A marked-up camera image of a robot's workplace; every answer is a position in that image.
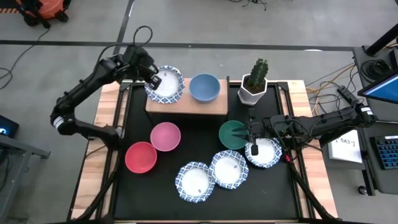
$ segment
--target bowl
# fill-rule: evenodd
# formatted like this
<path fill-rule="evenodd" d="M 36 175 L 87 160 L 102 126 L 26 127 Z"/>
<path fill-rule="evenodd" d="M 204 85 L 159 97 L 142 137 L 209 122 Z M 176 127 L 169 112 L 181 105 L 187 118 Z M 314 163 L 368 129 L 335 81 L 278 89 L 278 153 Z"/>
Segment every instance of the bowl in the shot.
<path fill-rule="evenodd" d="M 127 150 L 124 161 L 131 172 L 143 174 L 155 166 L 156 159 L 156 149 L 151 144 L 136 142 Z"/>
<path fill-rule="evenodd" d="M 221 125 L 220 130 L 218 131 L 218 137 L 220 138 L 221 143 L 223 143 L 223 145 L 228 149 L 241 149 L 244 147 L 247 141 L 233 136 L 233 134 L 249 134 L 248 131 L 233 131 L 236 128 L 242 127 L 244 127 L 244 125 L 239 121 L 227 121 Z"/>
<path fill-rule="evenodd" d="M 215 154 L 209 170 L 220 187 L 230 190 L 239 187 L 249 174 L 249 167 L 244 157 L 234 150 Z"/>
<path fill-rule="evenodd" d="M 189 92 L 199 103 L 210 103 L 220 93 L 220 82 L 209 74 L 199 74 L 191 79 Z"/>
<path fill-rule="evenodd" d="M 256 144 L 259 148 L 259 154 L 256 156 L 251 154 L 251 146 L 253 144 L 251 142 L 246 144 L 244 153 L 248 161 L 257 167 L 262 168 L 270 168 L 277 164 L 282 155 L 282 147 L 276 138 L 257 138 Z"/>
<path fill-rule="evenodd" d="M 157 150 L 162 152 L 169 152 L 175 149 L 180 140 L 180 129 L 170 122 L 158 124 L 150 133 L 150 142 Z"/>
<path fill-rule="evenodd" d="M 180 197 L 188 202 L 204 202 L 213 192 L 215 179 L 202 162 L 189 162 L 175 178 Z"/>
<path fill-rule="evenodd" d="M 185 82 L 180 70 L 171 65 L 163 65 L 159 67 L 157 76 L 162 81 L 156 90 L 153 90 L 148 83 L 145 84 L 145 92 L 151 100 L 156 103 L 176 103 L 181 99 Z"/>

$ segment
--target blue bowl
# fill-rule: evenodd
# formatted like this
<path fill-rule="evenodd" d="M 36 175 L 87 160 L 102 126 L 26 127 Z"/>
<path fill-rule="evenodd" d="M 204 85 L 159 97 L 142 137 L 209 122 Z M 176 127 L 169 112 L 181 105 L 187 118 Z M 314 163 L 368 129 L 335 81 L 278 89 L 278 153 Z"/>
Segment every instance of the blue bowl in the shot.
<path fill-rule="evenodd" d="M 209 74 L 199 74 L 191 79 L 189 92 L 200 103 L 212 102 L 220 93 L 220 82 Z"/>

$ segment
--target blue keyboard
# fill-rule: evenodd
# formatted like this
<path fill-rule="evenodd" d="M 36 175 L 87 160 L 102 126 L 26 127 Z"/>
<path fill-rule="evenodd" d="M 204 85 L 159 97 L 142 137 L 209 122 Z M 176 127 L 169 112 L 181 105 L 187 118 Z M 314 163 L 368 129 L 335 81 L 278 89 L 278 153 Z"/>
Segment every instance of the blue keyboard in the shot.
<path fill-rule="evenodd" d="M 371 138 L 382 169 L 398 169 L 398 136 Z"/>

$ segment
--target paper bowl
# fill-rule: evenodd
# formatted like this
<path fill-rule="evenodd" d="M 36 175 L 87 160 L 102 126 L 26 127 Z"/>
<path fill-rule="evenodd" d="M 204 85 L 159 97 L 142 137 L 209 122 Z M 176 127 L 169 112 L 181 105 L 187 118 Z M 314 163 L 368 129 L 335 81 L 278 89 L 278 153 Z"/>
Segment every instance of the paper bowl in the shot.
<path fill-rule="evenodd" d="M 202 162 L 189 162 L 175 178 L 180 197 L 188 202 L 204 202 L 213 192 L 214 177 L 208 166 Z"/>
<path fill-rule="evenodd" d="M 162 79 L 156 90 L 149 88 L 149 84 L 145 84 L 145 92 L 148 97 L 156 103 L 176 103 L 181 99 L 185 82 L 180 71 L 171 66 L 163 65 L 159 67 L 157 76 Z"/>
<path fill-rule="evenodd" d="M 226 189 L 238 188 L 248 177 L 249 167 L 237 151 L 226 150 L 214 155 L 210 165 L 215 182 Z"/>
<path fill-rule="evenodd" d="M 282 147 L 276 138 L 259 138 L 256 139 L 256 144 L 259 148 L 259 154 L 256 156 L 252 156 L 251 154 L 252 143 L 248 142 L 245 145 L 244 153 L 249 162 L 262 168 L 270 168 L 277 164 L 282 155 Z"/>

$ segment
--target white geometric pot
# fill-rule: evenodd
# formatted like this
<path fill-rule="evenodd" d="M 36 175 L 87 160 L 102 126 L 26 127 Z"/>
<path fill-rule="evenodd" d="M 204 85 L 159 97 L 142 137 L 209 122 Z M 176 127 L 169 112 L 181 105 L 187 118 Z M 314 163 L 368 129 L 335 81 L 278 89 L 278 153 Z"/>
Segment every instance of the white geometric pot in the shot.
<path fill-rule="evenodd" d="M 260 93 L 252 94 L 251 92 L 249 92 L 247 89 L 245 89 L 243 87 L 244 80 L 248 75 L 250 75 L 250 74 L 244 75 L 242 77 L 242 83 L 241 83 L 241 87 L 238 91 L 238 96 L 239 96 L 239 99 L 241 100 L 242 104 L 254 106 L 260 100 L 260 98 L 266 93 L 268 80 L 266 78 L 264 78 L 264 80 L 266 81 L 266 86 L 264 88 L 264 91 L 262 91 Z"/>

